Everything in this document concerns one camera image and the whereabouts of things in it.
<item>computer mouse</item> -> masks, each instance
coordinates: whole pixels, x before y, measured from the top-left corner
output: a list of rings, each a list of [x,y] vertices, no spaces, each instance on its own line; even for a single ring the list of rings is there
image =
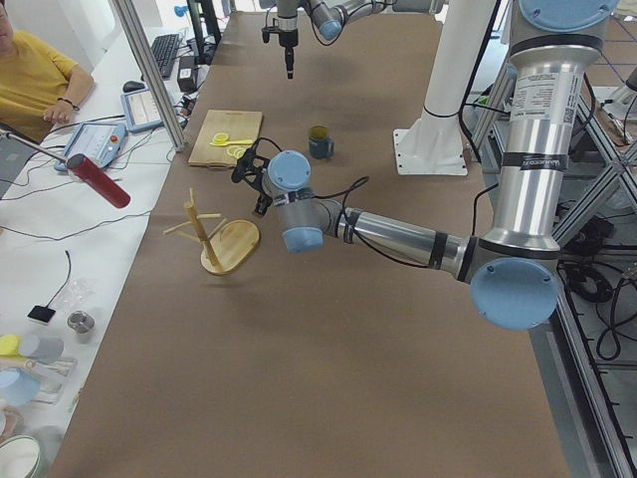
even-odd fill
[[[137,90],[143,90],[146,88],[146,85],[142,82],[130,81],[123,84],[121,90],[124,93],[136,92]]]

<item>black bracelet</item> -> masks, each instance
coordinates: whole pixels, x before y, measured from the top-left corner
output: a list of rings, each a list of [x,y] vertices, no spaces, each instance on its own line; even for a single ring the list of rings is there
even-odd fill
[[[68,103],[69,105],[71,105],[71,107],[73,108],[74,112],[78,112],[80,110],[80,107],[76,107],[71,100],[67,100],[66,98],[59,97],[58,101],[59,102],[65,102],[65,103]]]

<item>black keyboard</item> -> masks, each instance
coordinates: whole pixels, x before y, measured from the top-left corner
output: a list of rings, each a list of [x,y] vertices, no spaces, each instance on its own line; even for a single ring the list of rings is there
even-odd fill
[[[179,35],[171,33],[168,35],[159,35],[152,41],[150,50],[155,57],[161,78],[170,78],[172,67],[177,58],[177,50],[179,49]]]

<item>dark blue mug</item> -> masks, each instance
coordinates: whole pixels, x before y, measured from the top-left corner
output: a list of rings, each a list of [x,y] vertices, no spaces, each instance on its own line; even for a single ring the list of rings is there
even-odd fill
[[[334,154],[334,141],[325,126],[312,126],[308,131],[308,141],[310,156],[314,159],[325,159]]]

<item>red handle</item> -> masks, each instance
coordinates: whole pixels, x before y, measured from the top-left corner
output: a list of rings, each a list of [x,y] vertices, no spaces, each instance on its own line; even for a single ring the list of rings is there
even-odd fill
[[[67,169],[116,208],[123,208],[130,202],[128,193],[83,154],[78,153],[69,158]]]

